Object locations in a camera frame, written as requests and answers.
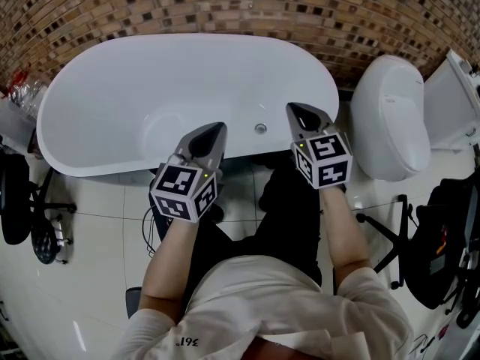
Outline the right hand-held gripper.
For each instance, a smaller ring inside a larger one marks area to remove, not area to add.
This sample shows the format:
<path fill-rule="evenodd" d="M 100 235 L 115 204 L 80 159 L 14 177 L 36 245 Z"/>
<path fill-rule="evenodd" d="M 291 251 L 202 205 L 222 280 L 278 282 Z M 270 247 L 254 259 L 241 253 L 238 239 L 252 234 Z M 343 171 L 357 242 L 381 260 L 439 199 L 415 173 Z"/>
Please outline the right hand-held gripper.
<path fill-rule="evenodd" d="M 286 114 L 292 134 L 295 168 L 316 190 L 344 185 L 350 180 L 353 156 L 322 109 L 305 103 L 288 103 Z"/>

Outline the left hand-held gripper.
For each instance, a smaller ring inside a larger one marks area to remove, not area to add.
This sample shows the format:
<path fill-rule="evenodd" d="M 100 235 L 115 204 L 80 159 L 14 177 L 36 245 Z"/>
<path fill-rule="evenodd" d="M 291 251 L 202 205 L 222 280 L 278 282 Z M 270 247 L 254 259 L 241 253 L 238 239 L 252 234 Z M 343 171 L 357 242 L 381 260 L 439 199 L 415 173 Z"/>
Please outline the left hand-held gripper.
<path fill-rule="evenodd" d="M 181 138 L 176 155 L 159 166 L 150 190 L 161 215 L 189 223 L 200 220 L 218 197 L 226 144 L 223 122 L 205 124 Z"/>

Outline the person's right forearm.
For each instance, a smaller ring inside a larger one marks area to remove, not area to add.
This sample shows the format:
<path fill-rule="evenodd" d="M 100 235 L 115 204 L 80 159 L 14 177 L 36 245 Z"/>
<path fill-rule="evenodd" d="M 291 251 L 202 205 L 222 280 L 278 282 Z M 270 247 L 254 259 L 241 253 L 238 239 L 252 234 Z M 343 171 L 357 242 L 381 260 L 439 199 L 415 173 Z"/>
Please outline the person's right forearm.
<path fill-rule="evenodd" d="M 327 187 L 319 195 L 331 262 L 341 281 L 356 269 L 371 266 L 367 239 L 339 187 Z"/>

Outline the white oval bathtub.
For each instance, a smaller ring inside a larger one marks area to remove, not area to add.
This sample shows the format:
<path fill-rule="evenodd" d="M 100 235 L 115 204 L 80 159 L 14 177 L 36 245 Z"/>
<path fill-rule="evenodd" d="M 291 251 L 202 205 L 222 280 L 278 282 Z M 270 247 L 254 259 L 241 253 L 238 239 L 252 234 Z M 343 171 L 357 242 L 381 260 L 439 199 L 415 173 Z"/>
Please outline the white oval bathtub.
<path fill-rule="evenodd" d="M 153 34 L 80 53 L 54 78 L 37 116 L 47 163 L 67 176 L 149 170 L 194 129 L 223 122 L 227 158 L 288 149 L 286 105 L 338 115 L 338 89 L 309 52 L 270 37 Z M 263 123 L 264 134 L 255 126 Z"/>

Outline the white toilet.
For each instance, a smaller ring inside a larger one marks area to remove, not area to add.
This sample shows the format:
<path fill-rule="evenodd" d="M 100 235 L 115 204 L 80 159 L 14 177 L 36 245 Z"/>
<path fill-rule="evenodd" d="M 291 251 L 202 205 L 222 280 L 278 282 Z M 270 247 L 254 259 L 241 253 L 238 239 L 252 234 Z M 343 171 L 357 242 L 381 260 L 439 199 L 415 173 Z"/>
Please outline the white toilet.
<path fill-rule="evenodd" d="M 394 55 L 376 58 L 361 76 L 350 101 L 349 138 L 370 178 L 399 182 L 428 167 L 424 90 L 419 70 Z"/>

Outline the person's right black shoe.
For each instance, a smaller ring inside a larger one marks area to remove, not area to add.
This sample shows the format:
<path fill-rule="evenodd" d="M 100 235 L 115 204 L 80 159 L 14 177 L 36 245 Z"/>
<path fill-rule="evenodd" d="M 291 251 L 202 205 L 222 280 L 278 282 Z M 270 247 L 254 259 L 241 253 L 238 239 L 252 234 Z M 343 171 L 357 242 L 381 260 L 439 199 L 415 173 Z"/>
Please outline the person's right black shoe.
<path fill-rule="evenodd" d="M 265 213 L 270 212 L 277 203 L 277 191 L 274 187 L 265 186 L 261 197 L 258 200 L 259 209 Z"/>

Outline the person's black trousers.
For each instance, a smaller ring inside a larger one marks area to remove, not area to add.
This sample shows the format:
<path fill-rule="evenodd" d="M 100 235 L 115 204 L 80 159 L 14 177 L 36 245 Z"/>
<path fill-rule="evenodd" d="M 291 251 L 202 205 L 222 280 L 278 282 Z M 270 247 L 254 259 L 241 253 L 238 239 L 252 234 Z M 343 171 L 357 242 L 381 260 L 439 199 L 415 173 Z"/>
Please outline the person's black trousers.
<path fill-rule="evenodd" d="M 256 232 L 233 241 L 205 215 L 200 219 L 181 311 L 200 281 L 218 263 L 244 255 L 262 255 L 282 260 L 322 284 L 317 262 L 320 242 L 320 194 L 285 157 L 273 169 L 267 187 L 277 191 L 276 206 L 265 213 Z"/>

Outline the white cabinet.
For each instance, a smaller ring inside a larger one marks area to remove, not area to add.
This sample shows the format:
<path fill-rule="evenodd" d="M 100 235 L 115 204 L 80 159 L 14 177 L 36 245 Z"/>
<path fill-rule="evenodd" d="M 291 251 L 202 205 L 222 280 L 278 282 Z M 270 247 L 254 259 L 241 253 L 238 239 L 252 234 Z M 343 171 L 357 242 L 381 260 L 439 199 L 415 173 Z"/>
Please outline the white cabinet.
<path fill-rule="evenodd" d="M 432 149 L 480 145 L 480 67 L 454 50 L 424 83 L 424 123 Z"/>

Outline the black star base chair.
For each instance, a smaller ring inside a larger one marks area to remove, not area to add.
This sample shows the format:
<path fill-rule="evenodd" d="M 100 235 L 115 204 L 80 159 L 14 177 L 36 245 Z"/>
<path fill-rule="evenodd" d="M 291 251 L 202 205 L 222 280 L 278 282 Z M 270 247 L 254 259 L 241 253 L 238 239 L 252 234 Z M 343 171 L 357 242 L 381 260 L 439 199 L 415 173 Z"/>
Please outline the black star base chair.
<path fill-rule="evenodd" d="M 397 290 L 405 284 L 404 276 L 404 256 L 407 252 L 410 239 L 408 236 L 409 227 L 408 220 L 412 216 L 413 207 L 408 203 L 408 198 L 406 194 L 399 194 L 397 196 L 397 201 L 401 203 L 401 216 L 400 216 L 400 228 L 398 233 L 394 233 L 389 228 L 381 224 L 379 221 L 375 220 L 371 216 L 367 216 L 364 213 L 358 213 L 355 217 L 360 224 L 367 223 L 370 224 L 377 232 L 379 232 L 383 237 L 391 242 L 390 251 L 376 264 L 373 269 L 379 274 L 383 269 L 385 269 L 389 264 L 391 264 L 395 259 L 398 259 L 398 279 L 393 280 L 390 283 L 392 290 Z"/>

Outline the person's white shirt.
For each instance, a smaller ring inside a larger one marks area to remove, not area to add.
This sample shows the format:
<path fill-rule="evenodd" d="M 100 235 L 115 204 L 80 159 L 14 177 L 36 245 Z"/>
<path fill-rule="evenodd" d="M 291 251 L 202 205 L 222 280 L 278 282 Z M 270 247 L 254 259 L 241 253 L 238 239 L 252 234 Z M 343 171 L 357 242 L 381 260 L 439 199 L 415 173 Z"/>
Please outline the person's white shirt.
<path fill-rule="evenodd" d="M 239 360 L 257 338 L 324 360 L 407 360 L 413 330 L 371 268 L 329 295 L 279 259 L 238 256 L 200 281 L 179 322 L 137 311 L 112 360 Z"/>

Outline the clear plastic bag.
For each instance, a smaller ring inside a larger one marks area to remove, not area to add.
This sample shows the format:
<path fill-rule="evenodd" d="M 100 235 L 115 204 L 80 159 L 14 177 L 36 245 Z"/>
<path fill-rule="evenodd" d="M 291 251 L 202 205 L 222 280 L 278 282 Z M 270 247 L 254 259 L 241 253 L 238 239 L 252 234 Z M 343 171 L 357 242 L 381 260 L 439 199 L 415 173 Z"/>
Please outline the clear plastic bag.
<path fill-rule="evenodd" d="M 10 88 L 8 99 L 26 118 L 36 120 L 46 92 L 47 85 L 44 82 L 38 79 L 27 79 Z"/>

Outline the black round mesh stool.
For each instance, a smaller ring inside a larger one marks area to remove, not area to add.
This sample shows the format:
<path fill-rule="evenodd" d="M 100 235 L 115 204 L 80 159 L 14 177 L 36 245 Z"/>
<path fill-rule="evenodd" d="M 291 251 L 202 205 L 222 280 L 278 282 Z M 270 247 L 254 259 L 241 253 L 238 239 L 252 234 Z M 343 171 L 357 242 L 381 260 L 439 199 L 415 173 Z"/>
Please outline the black round mesh stool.
<path fill-rule="evenodd" d="M 31 244 L 37 259 L 44 265 L 69 263 L 72 235 L 64 228 L 63 215 L 36 217 L 31 228 Z"/>

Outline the white shelf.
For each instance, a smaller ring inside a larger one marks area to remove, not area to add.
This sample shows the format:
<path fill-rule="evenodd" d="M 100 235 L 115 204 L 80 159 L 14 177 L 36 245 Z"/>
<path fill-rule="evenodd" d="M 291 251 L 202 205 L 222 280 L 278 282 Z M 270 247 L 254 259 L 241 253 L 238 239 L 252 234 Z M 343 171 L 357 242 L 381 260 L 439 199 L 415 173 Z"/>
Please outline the white shelf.
<path fill-rule="evenodd" d="M 8 99 L 0 99 L 0 134 L 27 149 L 35 131 L 35 121 Z"/>

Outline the black bag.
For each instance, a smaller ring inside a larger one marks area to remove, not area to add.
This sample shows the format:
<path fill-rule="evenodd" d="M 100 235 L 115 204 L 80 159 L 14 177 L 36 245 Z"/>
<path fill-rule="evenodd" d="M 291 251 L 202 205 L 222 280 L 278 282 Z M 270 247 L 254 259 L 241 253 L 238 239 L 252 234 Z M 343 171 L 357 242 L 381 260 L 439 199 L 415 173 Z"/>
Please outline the black bag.
<path fill-rule="evenodd" d="M 461 259 L 480 251 L 480 184 L 444 178 L 425 205 L 416 208 L 417 229 L 407 252 L 406 285 L 431 310 L 446 298 L 461 273 Z M 448 227 L 445 249 L 437 256 L 442 226 Z"/>

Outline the orange handled tool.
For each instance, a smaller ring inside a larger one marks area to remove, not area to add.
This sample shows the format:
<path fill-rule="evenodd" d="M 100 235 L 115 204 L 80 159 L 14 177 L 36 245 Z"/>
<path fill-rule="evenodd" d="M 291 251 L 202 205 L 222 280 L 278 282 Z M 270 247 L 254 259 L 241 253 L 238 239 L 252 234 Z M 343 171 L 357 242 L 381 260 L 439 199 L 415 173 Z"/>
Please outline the orange handled tool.
<path fill-rule="evenodd" d="M 449 229 L 446 225 L 442 226 L 441 236 L 440 236 L 440 246 L 436 250 L 436 255 L 437 256 L 439 256 L 443 252 L 443 250 L 445 249 L 448 231 L 449 231 Z"/>

